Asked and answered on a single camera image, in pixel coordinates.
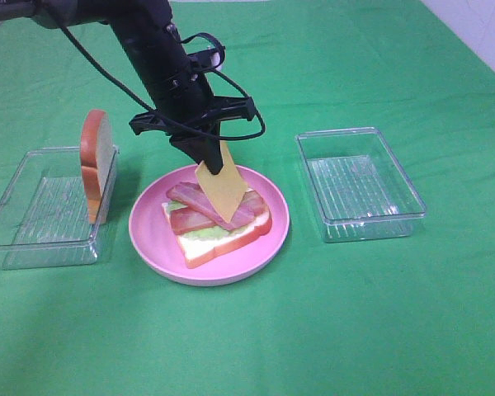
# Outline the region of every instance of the bacon strip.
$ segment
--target bacon strip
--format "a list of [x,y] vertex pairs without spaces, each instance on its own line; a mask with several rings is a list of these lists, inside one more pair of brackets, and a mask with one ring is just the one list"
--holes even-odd
[[167,191],[167,197],[171,200],[177,200],[178,202],[189,206],[191,209],[202,213],[228,231],[233,231],[234,229],[247,225],[255,219],[253,210],[248,207],[239,207],[234,213],[231,221],[226,223],[220,215],[216,213],[215,208],[213,208],[204,192],[200,189],[200,186],[195,183],[182,181]]
[[264,201],[264,198],[262,198],[255,190],[248,191],[244,194],[242,202],[240,202],[240,206],[248,207],[256,216],[261,215],[264,210],[266,210],[266,202]]
[[[244,195],[240,205],[247,206],[256,216],[261,215],[266,210],[266,202],[254,190],[248,191]],[[209,217],[188,206],[171,211],[170,223],[172,231],[176,235],[183,235],[190,231],[207,229],[216,225]]]
[[190,207],[172,210],[170,220],[172,231],[176,235],[183,235],[198,229],[208,229],[214,227],[216,223],[205,214],[197,212]]

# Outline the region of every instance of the plastic container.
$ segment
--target plastic container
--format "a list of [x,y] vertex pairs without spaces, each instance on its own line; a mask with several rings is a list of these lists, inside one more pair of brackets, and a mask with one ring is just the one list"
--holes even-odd
[[376,128],[295,137],[326,243],[413,234],[426,206]]
[[0,200],[0,266],[21,269],[92,264],[101,249],[116,180],[118,149],[94,224],[88,223],[79,147],[26,153]]

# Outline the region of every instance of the toast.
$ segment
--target toast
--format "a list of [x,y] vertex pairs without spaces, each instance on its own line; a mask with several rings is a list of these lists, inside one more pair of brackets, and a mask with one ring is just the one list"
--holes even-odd
[[[82,183],[90,224],[96,222],[113,155],[114,144],[108,115],[103,110],[91,110],[82,126],[80,146]],[[100,222],[106,222],[106,214]]]

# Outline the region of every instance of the green tablecloth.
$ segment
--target green tablecloth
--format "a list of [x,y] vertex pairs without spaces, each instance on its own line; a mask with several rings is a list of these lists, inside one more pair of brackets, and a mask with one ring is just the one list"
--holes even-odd
[[[25,151],[76,145],[94,107],[109,113],[120,172],[98,263],[0,270],[0,395],[495,395],[495,74],[416,0],[172,7],[182,35],[226,44],[224,71],[264,115],[266,135],[230,148],[284,193],[288,238],[232,285],[152,271],[127,232],[132,204],[190,159],[163,133],[135,137],[141,109],[61,33],[3,23],[0,196]],[[146,97],[108,27],[72,31]],[[427,203],[424,228],[325,244],[294,136],[368,125]]]

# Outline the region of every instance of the black cable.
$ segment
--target black cable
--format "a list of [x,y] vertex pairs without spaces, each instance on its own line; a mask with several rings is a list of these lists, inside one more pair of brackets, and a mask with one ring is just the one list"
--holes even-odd
[[206,73],[206,72],[212,72],[213,70],[216,70],[224,61],[225,61],[225,47],[218,41],[216,37],[213,35],[210,35],[209,33],[201,32],[201,33],[196,33],[195,35],[192,35],[190,37],[187,37],[184,40],[178,40],[178,43],[180,44],[187,44],[193,41],[196,37],[201,37],[203,39],[206,39],[209,41],[213,46],[216,52],[218,53],[220,57],[220,61],[217,64],[211,64],[208,68],[197,68],[196,72],[199,73]]
[[[259,132],[256,132],[254,134],[245,134],[242,136],[220,136],[216,134],[210,134],[208,132],[204,132],[202,130],[197,130],[195,128],[191,128],[190,126],[184,125],[182,123],[179,123],[175,120],[172,120],[165,115],[161,114],[158,110],[152,108],[150,105],[148,105],[145,101],[143,101],[140,97],[138,97],[135,93],[133,93],[124,83],[119,81],[117,78],[112,76],[110,73],[108,73],[91,55],[90,53],[83,47],[83,45],[75,38],[75,36],[72,34],[71,31],[64,25],[62,22],[62,19],[60,15],[51,7],[49,4],[45,4],[45,9],[48,12],[49,16],[54,20],[54,22],[57,24],[59,29],[66,35],[68,40],[75,46],[75,48],[86,58],[86,60],[99,72],[103,77],[105,77],[108,81],[116,85],[120,90],[122,90],[124,93],[126,93],[131,99],[133,99],[135,102],[137,102],[140,106],[142,106],[145,110],[153,113],[159,120],[163,121],[166,125],[170,126],[175,126],[179,128],[180,130],[183,130],[185,132],[189,132],[192,134],[197,134],[199,136],[203,136],[209,139],[213,140],[227,140],[227,141],[234,141],[234,140],[247,140],[247,139],[253,139],[256,138],[266,131],[266,125],[264,124],[264,120],[262,119],[262,116],[260,115],[259,111],[255,109],[255,116],[257,117],[260,125],[261,125],[261,130]],[[202,34],[194,35],[189,39],[186,40],[192,40],[192,38],[200,36],[202,37]],[[244,95],[244,97],[249,97],[249,95],[231,78],[227,77],[225,74],[219,72],[216,70],[216,67],[218,65],[214,66],[211,70],[211,72],[217,74],[220,76],[224,81],[227,83],[231,84],[233,87],[235,87],[240,93]]]

